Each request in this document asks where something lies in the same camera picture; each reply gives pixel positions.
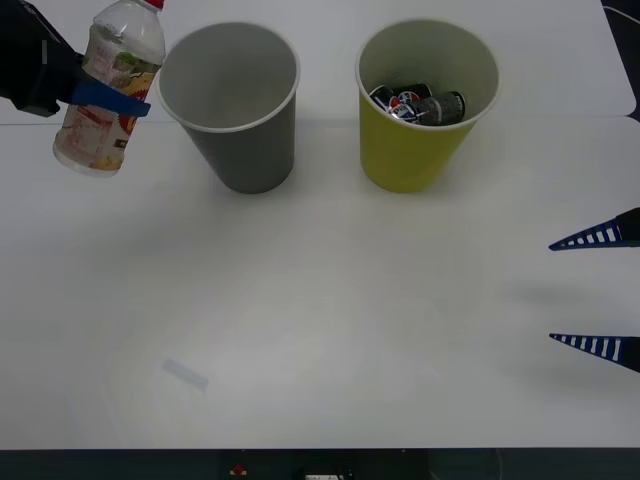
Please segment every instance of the white tabletop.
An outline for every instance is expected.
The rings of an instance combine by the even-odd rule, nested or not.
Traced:
[[[32,0],[79,52],[93,16],[113,0]],[[167,45],[228,20],[265,24],[295,45],[302,64],[299,116],[357,115],[355,58],[375,31],[409,17],[440,17],[476,30],[493,47],[504,89],[498,110],[525,114],[628,115],[635,98],[600,0],[167,0]],[[155,91],[145,121],[169,117]],[[0,102],[0,124],[61,123]]]
[[[637,252],[547,250],[640,205],[633,120],[492,114],[419,195],[355,121],[260,196],[177,125],[108,181],[56,130],[0,128],[0,448],[640,447],[638,374],[547,337],[640,332]]]

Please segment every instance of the soda can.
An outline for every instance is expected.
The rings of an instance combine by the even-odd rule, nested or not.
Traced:
[[[411,105],[405,105],[404,103],[400,103],[396,105],[395,108],[389,110],[389,114],[398,120],[403,120],[409,123],[415,123],[417,120],[416,111],[413,107]]]
[[[371,97],[371,100],[373,100],[376,105],[387,113],[400,104],[400,101],[393,93],[393,90],[386,85],[380,85],[369,94],[369,97]]]
[[[433,91],[426,83],[416,83],[406,87],[394,88],[393,94],[398,97],[400,103],[409,103],[429,98],[433,96]]]
[[[460,123],[466,112],[466,102],[460,92],[446,92],[431,98],[410,102],[416,123],[427,127],[442,127]]]

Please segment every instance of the cable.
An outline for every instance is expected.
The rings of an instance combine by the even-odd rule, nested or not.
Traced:
[[[496,457],[498,458],[498,480],[502,480],[502,454],[500,453],[500,449],[496,448]],[[440,478],[429,470],[429,475],[433,478],[433,480],[440,480]]]
[[[640,20],[638,20],[637,18],[633,18],[631,15],[621,12],[620,10],[618,10],[617,8],[613,8],[613,7],[604,7],[605,10],[610,10],[614,13],[617,13],[618,15],[622,15],[625,18],[628,18],[629,20],[631,20],[632,22],[636,22],[638,25],[640,25]]]

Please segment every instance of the plastic bottle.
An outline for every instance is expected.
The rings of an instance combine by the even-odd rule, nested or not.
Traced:
[[[166,55],[158,12],[164,0],[120,0],[93,19],[83,68],[129,96],[144,100]],[[70,105],[53,143],[64,165],[81,173],[111,177],[124,161],[135,117]]]

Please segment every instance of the red bottle cap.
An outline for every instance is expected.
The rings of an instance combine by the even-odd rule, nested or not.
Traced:
[[[156,7],[158,10],[164,8],[164,0],[145,0],[149,5]]]

